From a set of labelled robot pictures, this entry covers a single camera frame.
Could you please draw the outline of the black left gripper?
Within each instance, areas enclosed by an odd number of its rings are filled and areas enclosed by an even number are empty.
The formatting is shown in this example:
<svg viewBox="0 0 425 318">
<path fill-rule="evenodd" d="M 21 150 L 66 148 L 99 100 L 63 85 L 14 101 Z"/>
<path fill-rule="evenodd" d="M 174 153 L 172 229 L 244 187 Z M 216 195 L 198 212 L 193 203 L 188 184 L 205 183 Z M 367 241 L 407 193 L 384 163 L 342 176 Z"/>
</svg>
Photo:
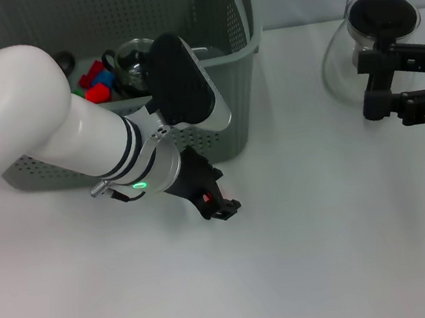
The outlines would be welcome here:
<svg viewBox="0 0 425 318">
<path fill-rule="evenodd" d="M 217 181 L 223 176 L 208 159 L 187 147 L 180 153 L 180 171 L 166 193 L 190 201 L 201 209 L 206 220 L 227 220 L 242 206 L 238 200 L 223 197 Z"/>
</svg>

